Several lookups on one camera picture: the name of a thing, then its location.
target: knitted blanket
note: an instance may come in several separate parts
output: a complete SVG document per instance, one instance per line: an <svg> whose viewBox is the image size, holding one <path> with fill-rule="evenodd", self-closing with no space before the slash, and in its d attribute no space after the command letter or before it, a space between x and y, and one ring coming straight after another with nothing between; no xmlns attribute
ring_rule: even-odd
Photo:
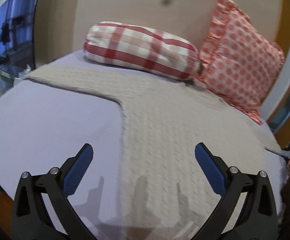
<svg viewBox="0 0 290 240"><path fill-rule="evenodd" d="M266 170L264 146L279 149L251 129L247 116L184 83L54 65L40 67L27 79L108 98L122 107L123 221L117 239L190 239L199 230L220 197L195 160L197 143L251 174ZM227 229L234 226L243 201Z"/></svg>

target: pink pillow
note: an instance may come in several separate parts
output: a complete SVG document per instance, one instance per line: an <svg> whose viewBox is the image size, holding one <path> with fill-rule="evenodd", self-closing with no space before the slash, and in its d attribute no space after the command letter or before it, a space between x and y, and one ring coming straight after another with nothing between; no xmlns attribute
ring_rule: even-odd
<svg viewBox="0 0 290 240"><path fill-rule="evenodd" d="M101 22L84 43L90 60L150 72L176 80L192 79L198 50L176 35L130 24Z"/></svg>
<svg viewBox="0 0 290 240"><path fill-rule="evenodd" d="M283 66L282 49L258 34L232 0L218 0L199 57L204 69L194 81L262 124L259 107Z"/></svg>

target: metal screw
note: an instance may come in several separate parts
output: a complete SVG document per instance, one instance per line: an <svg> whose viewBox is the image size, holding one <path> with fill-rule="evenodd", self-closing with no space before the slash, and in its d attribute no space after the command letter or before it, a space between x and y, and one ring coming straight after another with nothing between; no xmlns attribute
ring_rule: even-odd
<svg viewBox="0 0 290 240"><path fill-rule="evenodd" d="M232 166L232 167L229 168L229 171L230 171L231 173L233 173L233 174L236 174L236 173L238 173L238 168Z"/></svg>
<svg viewBox="0 0 290 240"><path fill-rule="evenodd" d="M58 171L59 171L59 168L54 167L54 168L51 168L51 170L50 170L49 172L50 172L51 174L55 175L55 174L58 173Z"/></svg>
<svg viewBox="0 0 290 240"><path fill-rule="evenodd" d="M265 171L260 171L260 176L266 178L267 173Z"/></svg>
<svg viewBox="0 0 290 240"><path fill-rule="evenodd" d="M22 173L22 178L26 179L28 177L29 173L27 171Z"/></svg>

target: plaid bolster pillow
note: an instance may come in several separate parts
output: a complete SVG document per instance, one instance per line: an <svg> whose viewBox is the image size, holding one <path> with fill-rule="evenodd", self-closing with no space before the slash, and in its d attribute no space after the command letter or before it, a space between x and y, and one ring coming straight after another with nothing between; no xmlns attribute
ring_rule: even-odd
<svg viewBox="0 0 290 240"><path fill-rule="evenodd" d="M195 75L198 50L189 41L163 31L116 22L90 28L85 55L93 61L116 65L176 80Z"/></svg>

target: fitted sheet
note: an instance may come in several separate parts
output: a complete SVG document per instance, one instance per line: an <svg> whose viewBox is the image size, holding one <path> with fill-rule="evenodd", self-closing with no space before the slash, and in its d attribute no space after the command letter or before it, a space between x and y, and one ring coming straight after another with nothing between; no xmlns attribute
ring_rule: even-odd
<svg viewBox="0 0 290 240"><path fill-rule="evenodd" d="M53 64L161 78L86 61L82 51ZM69 202L98 239L117 239L121 221L118 164L124 153L123 121L120 106L110 100L22 81L0 99L1 186L13 198L22 172L46 173L74 156L84 143L90 143L97 154ZM255 126L273 137L266 122L262 126L255 123ZM279 191L285 181L284 163L279 156L267 151L264 154L279 212ZM56 229L65 232L48 197L43 198Z"/></svg>

